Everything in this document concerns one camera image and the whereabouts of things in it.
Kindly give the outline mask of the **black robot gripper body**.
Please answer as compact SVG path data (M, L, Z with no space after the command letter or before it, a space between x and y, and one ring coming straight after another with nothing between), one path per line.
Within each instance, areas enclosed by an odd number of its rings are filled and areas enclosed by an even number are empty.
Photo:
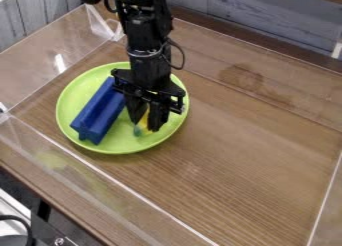
M185 91L171 79L171 50L128 53L127 68L113 68L113 88L127 97L169 102L169 112L183 112Z

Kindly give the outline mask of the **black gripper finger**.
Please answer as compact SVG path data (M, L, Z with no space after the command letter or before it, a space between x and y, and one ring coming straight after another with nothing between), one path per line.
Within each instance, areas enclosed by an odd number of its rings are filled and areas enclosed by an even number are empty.
M169 116L169 102L156 102L149 103L149 112L148 112L148 129L152 132L156 132L163 124L168 121Z
M136 97L127 97L125 98L125 106L128 110L129 119L133 124L137 124L147 114L148 111L148 104L147 102Z

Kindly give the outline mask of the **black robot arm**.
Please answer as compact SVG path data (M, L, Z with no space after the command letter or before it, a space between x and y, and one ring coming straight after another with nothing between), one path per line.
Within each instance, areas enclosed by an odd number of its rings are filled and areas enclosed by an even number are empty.
M129 67L110 71L113 88L123 93L129 119L147 122L147 129L159 131L171 113L181 113L184 89L171 79L172 64L169 38L173 29L167 0L81 0L88 5L102 3L119 17L127 36Z

